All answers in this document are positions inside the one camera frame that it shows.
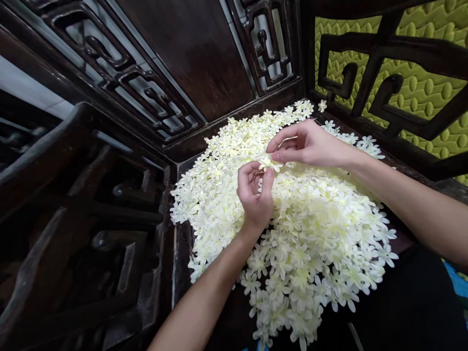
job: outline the finger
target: finger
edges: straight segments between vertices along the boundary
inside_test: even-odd
[[[283,142],[284,139],[290,138],[290,137],[296,137],[297,134],[299,133],[299,130],[302,128],[300,126],[300,123],[298,124],[293,124],[292,126],[289,126],[287,128],[281,129],[274,137],[273,139],[270,140],[266,152],[268,154],[275,152],[278,146]]]
[[[262,195],[260,195],[260,201],[271,200],[273,181],[273,169],[269,168],[263,175]]]
[[[259,193],[258,188],[260,188],[260,185],[258,185],[258,184],[259,184],[260,179],[262,179],[262,177],[263,177],[263,173],[257,173],[253,177],[253,181],[252,181],[252,183],[250,183],[250,187],[252,189],[252,194],[256,195],[256,194]]]
[[[276,162],[303,162],[304,149],[301,150],[279,150],[272,155],[272,160]]]
[[[260,162],[251,161],[240,167],[237,171],[237,190],[239,197],[245,197],[251,194],[249,184],[254,177],[254,173],[258,171],[259,166]]]
[[[291,147],[297,148],[297,138],[283,141],[283,143],[279,146],[279,150],[287,150]]]

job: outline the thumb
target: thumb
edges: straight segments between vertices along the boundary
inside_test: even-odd
[[[260,195],[260,199],[272,197],[273,181],[274,181],[273,169],[269,168],[263,175],[262,194]]]
[[[302,162],[303,150],[281,150],[273,153],[272,160],[276,162]]]

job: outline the hand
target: hand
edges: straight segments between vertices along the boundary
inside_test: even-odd
[[[274,153],[272,160],[281,163],[295,161],[316,167],[345,169],[356,158],[365,155],[361,150],[334,137],[311,119],[280,130],[268,144],[267,153]]]
[[[258,169],[260,162],[252,161],[238,171],[237,196],[245,211],[245,225],[260,231],[267,226],[273,215],[273,170],[261,173]],[[263,178],[262,192],[258,196],[258,181]]]

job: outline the wrist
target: wrist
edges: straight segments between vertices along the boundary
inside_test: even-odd
[[[345,165],[342,167],[349,173],[358,173],[360,170],[367,168],[368,164],[375,160],[372,156],[364,151],[353,147],[353,152],[347,158]]]
[[[253,237],[255,241],[257,241],[264,229],[265,226],[261,226],[258,223],[246,219],[239,233],[248,237]]]

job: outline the cream flower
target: cream flower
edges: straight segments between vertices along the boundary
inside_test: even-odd
[[[357,294],[370,294],[382,282],[385,268],[398,256],[388,245],[396,238],[389,230],[381,204],[346,172],[276,164],[265,154],[268,142],[285,125],[306,119],[310,101],[298,101],[282,111],[266,111],[251,119],[228,119],[206,151],[182,175],[171,191],[174,223],[188,220],[194,230],[193,256],[188,267],[194,283],[242,227],[244,210],[236,196],[237,169],[261,160],[260,169],[275,175],[271,228],[247,261],[240,277],[250,295],[250,317],[257,318],[254,338],[261,346],[273,344],[283,328],[302,351],[317,339],[323,308],[331,303],[353,311]],[[380,148],[371,136],[357,141],[354,134],[340,133],[333,121],[323,128],[342,141],[376,158]],[[262,189],[262,180],[258,191]],[[259,281],[266,276],[266,287]]]
[[[327,101],[326,100],[321,100],[320,103],[317,106],[318,106],[318,110],[320,112],[324,112],[325,109],[327,108]]]

